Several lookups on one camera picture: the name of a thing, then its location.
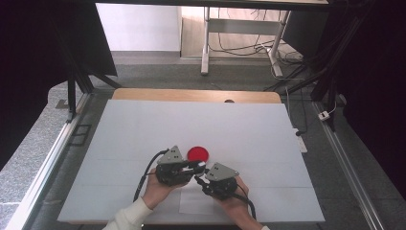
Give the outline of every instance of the white tabletop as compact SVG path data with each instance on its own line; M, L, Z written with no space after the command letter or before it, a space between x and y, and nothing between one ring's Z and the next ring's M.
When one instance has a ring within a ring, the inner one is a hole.
M108 102L58 220L112 219L132 202L152 156L174 145L185 157L202 146L208 168L219 162L239 171L260 222L324 221L284 104L125 100ZM231 221L192 180L146 223Z

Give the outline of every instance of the white sleeve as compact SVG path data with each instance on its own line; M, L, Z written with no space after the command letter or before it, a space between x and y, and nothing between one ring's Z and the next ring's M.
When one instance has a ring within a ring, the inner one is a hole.
M144 219L152 213L142 198L120 210L103 230L141 230Z

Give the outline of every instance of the human hand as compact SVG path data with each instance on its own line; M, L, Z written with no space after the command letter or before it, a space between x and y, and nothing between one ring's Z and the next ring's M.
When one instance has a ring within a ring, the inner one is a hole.
M236 176L237 184L239 185L236 194L248 197L248 186L244 184L241 177ZM233 222L242 230L257 230L263 226L258 223L248 212L248 204L238 198L230 197L224 200L215 199L223 208L224 212L229 216Z
M164 199L167 198L169 193L172 192L174 189L185 186L187 184L185 183L175 186L161 184L158 181L155 172L155 168L149 172L146 192L142 196L144 203L150 210L154 209L160 202L164 201Z

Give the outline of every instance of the white wall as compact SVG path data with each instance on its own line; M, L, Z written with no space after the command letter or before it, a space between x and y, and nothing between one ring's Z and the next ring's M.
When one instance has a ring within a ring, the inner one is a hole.
M96 6L111 51L180 51L180 7Z

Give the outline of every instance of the red puck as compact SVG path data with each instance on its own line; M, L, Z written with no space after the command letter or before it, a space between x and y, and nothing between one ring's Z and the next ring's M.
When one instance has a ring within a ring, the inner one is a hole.
M203 147L193 147L188 151L188 160L201 160L207 162L209 159L209 152Z

